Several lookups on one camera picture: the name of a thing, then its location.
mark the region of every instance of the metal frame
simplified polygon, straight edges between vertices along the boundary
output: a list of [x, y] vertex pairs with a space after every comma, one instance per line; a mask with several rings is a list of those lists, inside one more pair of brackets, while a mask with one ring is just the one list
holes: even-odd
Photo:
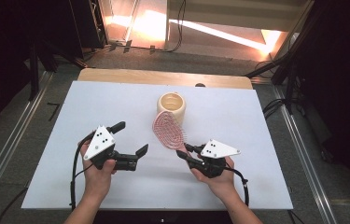
[[[277, 87], [273, 86], [273, 91], [278, 99], [284, 99], [285, 95], [283, 92]], [[290, 115], [285, 106], [282, 106], [282, 114], [285, 119], [286, 125], [290, 132], [291, 138], [294, 142], [294, 146], [296, 148], [297, 154], [300, 158], [300, 162], [305, 172], [306, 178], [309, 182], [312, 193], [315, 197], [315, 202], [319, 209], [320, 215], [323, 218], [323, 221], [326, 224], [335, 224], [337, 220], [332, 211], [331, 205], [329, 203], [329, 198], [326, 195], [326, 192], [323, 189], [323, 186], [319, 180], [317, 172], [312, 164], [312, 161], [309, 157], [308, 150], [303, 143], [300, 131], [297, 127], [297, 123], [294, 120], [293, 115]]]
[[33, 117], [33, 114], [35, 113], [35, 110], [37, 109], [41, 98], [43, 97], [47, 86], [52, 78], [53, 72], [44, 72], [43, 75], [40, 78], [39, 84], [40, 84], [40, 91], [38, 92], [37, 96], [34, 98], [33, 101], [29, 101], [26, 105], [25, 109], [23, 110], [20, 119], [18, 120], [17, 124], [15, 125], [14, 129], [12, 130], [11, 135], [9, 136], [8, 140], [6, 141], [3, 149], [0, 152], [0, 177], [2, 176], [3, 172], [5, 171], [9, 161], [11, 160], [12, 155], [14, 154], [18, 143], [20, 142], [27, 126], [29, 125], [30, 120]]

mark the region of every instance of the brush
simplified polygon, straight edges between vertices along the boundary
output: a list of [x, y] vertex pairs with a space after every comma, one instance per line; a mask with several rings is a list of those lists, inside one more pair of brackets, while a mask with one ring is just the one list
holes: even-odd
[[186, 135], [172, 112], [160, 112], [152, 124], [152, 131], [163, 146], [187, 153], [184, 146]]

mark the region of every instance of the gray floor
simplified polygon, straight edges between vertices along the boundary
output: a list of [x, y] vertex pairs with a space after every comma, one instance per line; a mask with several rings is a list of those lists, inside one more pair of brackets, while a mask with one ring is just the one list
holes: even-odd
[[[150, 54], [149, 51], [140, 49], [131, 49], [130, 52], [123, 53], [123, 49], [117, 48], [114, 51], [104, 50], [95, 53], [87, 64], [97, 68], [241, 76], [253, 71], [257, 62], [188, 53]], [[78, 68], [63, 61], [58, 73], [53, 75], [47, 91], [0, 179], [0, 213], [23, 189], [23, 185], [33, 177], [57, 116], [53, 121], [49, 121], [54, 107], [47, 103], [63, 103], [70, 84], [77, 79], [78, 73]], [[253, 84], [253, 88], [258, 93], [261, 108], [274, 99], [272, 85], [256, 84], [263, 80], [263, 78], [255, 79]], [[28, 94], [29, 89], [26, 87], [0, 114], [0, 151], [27, 103]], [[299, 114], [295, 117], [338, 223], [350, 223], [350, 172], [340, 164], [322, 161], [319, 144], [306, 119]], [[295, 207], [294, 212], [304, 223], [324, 223], [280, 110], [269, 117], [267, 124]], [[22, 210], [22, 200], [23, 196], [13, 204], [2, 223], [61, 223], [70, 213], [70, 209], [67, 211]], [[287, 211], [255, 212], [265, 223], [292, 223]]]

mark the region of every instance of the light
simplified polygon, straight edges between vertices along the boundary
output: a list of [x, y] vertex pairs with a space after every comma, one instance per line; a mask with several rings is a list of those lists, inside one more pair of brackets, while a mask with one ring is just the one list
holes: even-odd
[[[174, 22], [174, 23], [178, 24], [177, 20], [170, 20], [170, 22]], [[200, 25], [200, 24], [192, 22], [192, 21], [181, 21], [180, 24], [183, 24], [183, 26], [187, 26], [188, 28], [207, 33], [209, 35], [214, 35], [214, 36], [226, 39], [226, 40], [230, 40], [230, 41], [235, 42], [237, 44], [245, 45], [245, 46], [248, 46], [248, 47], [253, 48], [253, 49], [258, 49], [261, 52], [263, 52], [264, 54], [268, 54], [273, 50], [274, 45], [276, 44], [276, 41], [281, 34], [279, 31], [270, 31], [268, 34], [269, 38], [268, 38], [268, 40], [266, 39], [266, 44], [261, 44], [261, 43], [256, 42], [256, 41], [242, 38], [242, 37], [236, 36], [236, 35], [230, 35], [228, 33], [225, 33], [225, 32], [213, 29], [213, 28], [209, 28], [209, 27]]]
[[131, 24], [132, 17], [130, 16], [114, 16], [105, 17], [105, 22], [107, 24], [116, 24], [124, 27], [128, 27]]
[[136, 18], [133, 29], [149, 40], [163, 41], [166, 35], [166, 15], [146, 10], [142, 16]]

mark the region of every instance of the cup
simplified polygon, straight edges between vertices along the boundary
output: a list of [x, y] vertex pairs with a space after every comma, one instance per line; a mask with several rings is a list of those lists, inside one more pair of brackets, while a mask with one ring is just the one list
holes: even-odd
[[172, 112], [178, 124], [181, 125], [186, 112], [186, 101], [177, 92], [167, 92], [157, 102], [157, 114], [162, 111]]

